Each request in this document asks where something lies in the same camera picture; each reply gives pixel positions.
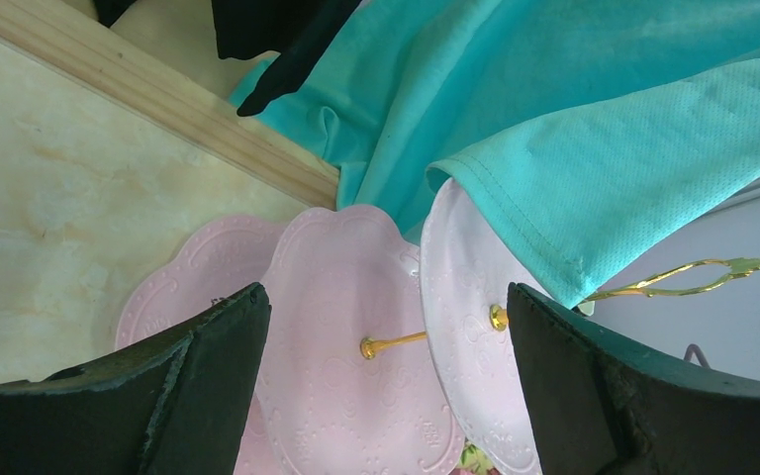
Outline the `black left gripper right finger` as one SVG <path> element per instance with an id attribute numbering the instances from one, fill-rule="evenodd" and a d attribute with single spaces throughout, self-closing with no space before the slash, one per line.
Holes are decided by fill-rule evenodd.
<path id="1" fill-rule="evenodd" d="M 590 322 L 528 285 L 509 330 L 546 474 L 760 474 L 760 381 Z"/>

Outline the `floral serving tray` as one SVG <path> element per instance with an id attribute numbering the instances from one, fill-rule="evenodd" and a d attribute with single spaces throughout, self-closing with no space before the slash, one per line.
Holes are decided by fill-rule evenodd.
<path id="1" fill-rule="evenodd" d="M 500 475 L 500 471 L 483 450 L 466 442 L 453 474 Z"/>

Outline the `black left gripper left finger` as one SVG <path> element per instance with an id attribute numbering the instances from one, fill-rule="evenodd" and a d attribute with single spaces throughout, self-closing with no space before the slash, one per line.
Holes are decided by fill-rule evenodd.
<path id="1" fill-rule="evenodd" d="M 253 283 L 48 378 L 0 384 L 0 474 L 230 474 L 271 305 Z"/>

